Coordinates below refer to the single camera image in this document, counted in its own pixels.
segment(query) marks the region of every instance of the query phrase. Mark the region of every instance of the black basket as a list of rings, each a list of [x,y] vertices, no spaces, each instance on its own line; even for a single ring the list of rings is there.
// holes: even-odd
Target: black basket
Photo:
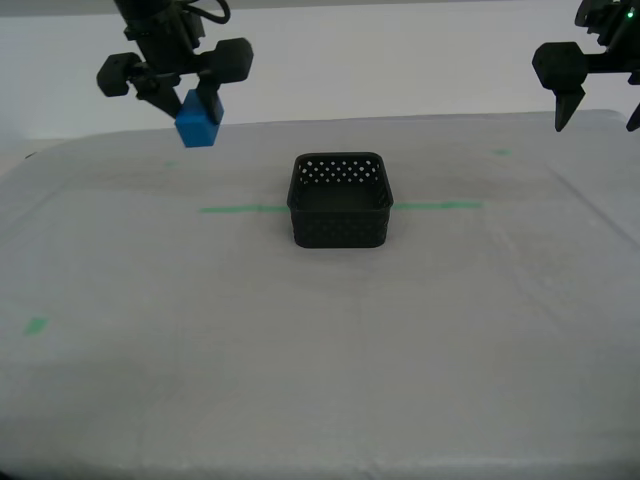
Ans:
[[[375,153],[316,153],[296,160],[287,205],[304,248],[375,248],[387,238],[393,196]]]

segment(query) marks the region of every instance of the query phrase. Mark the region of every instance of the robotic arm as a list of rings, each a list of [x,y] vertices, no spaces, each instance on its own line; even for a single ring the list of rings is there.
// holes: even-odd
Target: robotic arm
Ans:
[[[138,44],[135,53],[107,58],[98,73],[98,86],[107,97],[126,95],[129,84],[145,100],[176,119],[187,147],[211,146],[224,110],[218,90],[224,83],[242,82],[253,62],[251,44],[244,38],[223,40],[216,49],[196,54],[205,36],[202,18],[225,24],[231,17],[226,0],[218,0],[223,15],[194,7],[197,0],[115,0],[127,27],[127,39]],[[200,82],[184,105],[174,87],[180,77],[197,74]]]
[[[545,43],[533,58],[542,86],[556,96],[556,130],[561,131],[585,96],[582,85],[591,73],[630,73],[640,85],[640,0],[583,0],[576,25],[597,33],[605,53],[585,55],[574,43]],[[627,130],[640,128],[640,106]]]

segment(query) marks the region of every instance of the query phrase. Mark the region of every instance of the cable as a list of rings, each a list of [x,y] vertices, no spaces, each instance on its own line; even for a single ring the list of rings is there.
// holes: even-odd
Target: cable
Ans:
[[[224,25],[231,19],[231,9],[229,8],[229,4],[227,0],[216,0],[220,8],[222,8],[223,16],[220,17],[218,15],[213,15],[212,13],[207,12],[206,10],[202,10],[201,8],[194,7],[191,5],[192,3],[197,2],[198,0],[183,0],[182,9],[187,12],[194,13],[196,15],[201,16],[202,18],[206,18],[207,20],[218,23],[220,25]]]

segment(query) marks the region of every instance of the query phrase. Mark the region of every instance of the green tape line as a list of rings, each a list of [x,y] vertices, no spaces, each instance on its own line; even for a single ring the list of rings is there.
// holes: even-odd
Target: green tape line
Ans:
[[[288,212],[288,207],[270,206],[270,205],[238,205],[235,207],[210,207],[201,208],[200,213],[284,213]]]
[[[24,334],[27,336],[37,335],[47,327],[48,323],[49,320],[46,318],[34,317],[24,329]]]
[[[398,203],[394,210],[458,210],[482,208],[482,202]]]
[[[398,203],[394,210],[459,210],[482,208],[482,202]],[[236,205],[233,207],[201,208],[200,213],[287,213],[289,208],[277,205]]]

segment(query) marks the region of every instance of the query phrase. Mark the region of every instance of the white wall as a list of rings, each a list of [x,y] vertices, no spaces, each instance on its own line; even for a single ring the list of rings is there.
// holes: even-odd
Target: white wall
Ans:
[[[246,36],[247,82],[224,86],[226,123],[554,108],[531,67],[546,41],[595,36],[573,26],[579,0],[238,10],[207,26],[205,47]],[[107,99],[95,75],[132,50],[117,16],[0,19],[0,141],[168,127],[133,92]],[[184,82],[182,92],[195,79]],[[583,108],[629,115],[640,90],[626,78],[590,78]]]

